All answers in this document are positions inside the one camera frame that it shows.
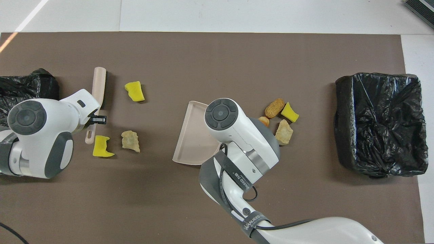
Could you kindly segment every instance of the black trash bag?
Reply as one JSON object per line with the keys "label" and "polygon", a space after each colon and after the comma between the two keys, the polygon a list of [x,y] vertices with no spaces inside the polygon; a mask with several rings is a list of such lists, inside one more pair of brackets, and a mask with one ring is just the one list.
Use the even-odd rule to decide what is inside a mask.
{"label": "black trash bag", "polygon": [[16,104],[33,98],[59,100],[59,85],[45,69],[28,76],[0,76],[0,125],[7,126],[7,115]]}
{"label": "black trash bag", "polygon": [[371,178],[426,172],[421,84],[415,75],[357,73],[336,81],[340,163]]}

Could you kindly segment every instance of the black cable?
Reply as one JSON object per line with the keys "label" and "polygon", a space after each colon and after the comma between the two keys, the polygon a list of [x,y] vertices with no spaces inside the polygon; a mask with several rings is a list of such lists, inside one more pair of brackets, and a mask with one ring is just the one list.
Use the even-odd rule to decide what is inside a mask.
{"label": "black cable", "polygon": [[258,197],[258,191],[256,190],[256,187],[254,185],[252,185],[252,188],[253,188],[253,190],[255,190],[255,197],[252,198],[252,199],[245,199],[245,198],[243,198],[245,201],[254,201]]}
{"label": "black cable", "polygon": [[0,226],[5,228],[7,231],[9,231],[10,233],[14,234],[16,237],[18,237],[18,239],[20,239],[24,244],[29,244],[26,239],[24,239],[20,234],[18,234],[16,231],[14,231],[11,227],[3,224],[2,222],[0,222]]}
{"label": "black cable", "polygon": [[[226,143],[222,143],[220,144],[220,150],[224,148],[224,154],[227,156],[227,145]],[[220,170],[220,178],[223,175],[223,168],[222,170]],[[256,187],[254,185],[252,185],[253,190],[255,190],[255,197],[252,199],[245,199],[243,198],[245,201],[254,201],[256,200],[256,198],[258,197],[258,191],[256,190]]]}
{"label": "black cable", "polygon": [[312,220],[314,220],[314,219],[300,220],[300,221],[297,221],[294,223],[283,224],[283,225],[273,226],[273,227],[256,226],[256,229],[263,230],[263,231],[274,231],[274,230],[280,230],[280,229],[285,229],[285,228],[289,228],[289,227],[294,227],[294,226],[297,226],[299,224],[305,224],[305,223],[310,222]]}
{"label": "black cable", "polygon": [[220,144],[220,150],[224,148],[224,154],[227,156],[227,145],[226,143]]}
{"label": "black cable", "polygon": [[[227,156],[227,145],[225,143],[220,144],[220,150],[224,149],[224,154]],[[226,206],[229,207],[229,209],[231,209],[227,199],[226,199],[226,194],[224,193],[223,190],[223,184],[222,184],[222,178],[223,178],[223,168],[221,168],[220,170],[220,194],[222,196],[223,202],[226,204]],[[256,190],[256,187],[252,186],[253,190],[255,190],[255,197],[252,199],[245,199],[243,198],[245,201],[254,201],[257,197],[258,197],[258,191]],[[279,226],[273,226],[273,227],[262,227],[262,226],[256,226],[256,229],[258,230],[263,230],[263,231],[273,231],[273,230],[280,230],[280,229],[285,229],[285,228],[289,228],[289,227],[293,227],[293,226],[297,226],[300,224],[304,224],[307,222],[310,222],[314,219],[306,219],[306,220],[301,220],[301,221],[297,221],[297,222],[293,222],[290,224],[283,224],[283,225],[279,225]]]}

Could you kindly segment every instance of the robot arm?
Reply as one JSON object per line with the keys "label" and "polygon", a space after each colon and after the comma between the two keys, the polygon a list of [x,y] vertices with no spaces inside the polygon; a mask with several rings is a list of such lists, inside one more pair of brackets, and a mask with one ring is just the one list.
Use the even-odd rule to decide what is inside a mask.
{"label": "robot arm", "polygon": [[30,99],[17,104],[8,115],[10,129],[0,132],[1,172],[54,177],[69,164],[72,134],[81,131],[99,107],[84,89],[60,101]]}
{"label": "robot arm", "polygon": [[243,199],[243,193],[279,161],[279,144],[274,135],[226,98],[208,106],[205,123],[210,134],[227,147],[201,166],[201,187],[233,217],[248,237],[260,244],[382,243],[368,229],[347,218],[273,226]]}

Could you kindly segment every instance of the pink dustpan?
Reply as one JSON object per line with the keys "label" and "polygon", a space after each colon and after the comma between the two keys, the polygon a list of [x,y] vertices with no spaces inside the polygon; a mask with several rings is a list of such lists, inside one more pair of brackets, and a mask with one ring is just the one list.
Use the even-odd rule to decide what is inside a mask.
{"label": "pink dustpan", "polygon": [[212,137],[205,124],[208,105],[190,101],[179,134],[173,161],[186,165],[201,165],[216,154],[220,143]]}

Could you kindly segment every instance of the beige stone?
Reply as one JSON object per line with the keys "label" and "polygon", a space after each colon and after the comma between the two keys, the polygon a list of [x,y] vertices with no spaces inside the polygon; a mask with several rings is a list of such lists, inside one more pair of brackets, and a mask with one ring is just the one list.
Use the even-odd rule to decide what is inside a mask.
{"label": "beige stone", "polygon": [[279,142],[279,145],[285,146],[289,144],[289,140],[291,139],[291,136],[293,135],[293,129],[289,126],[286,119],[282,119],[279,123],[279,127],[277,128],[276,132],[276,139]]}
{"label": "beige stone", "polygon": [[136,152],[140,152],[140,148],[138,146],[138,136],[134,131],[124,131],[121,134],[122,136],[122,148],[132,149]]}

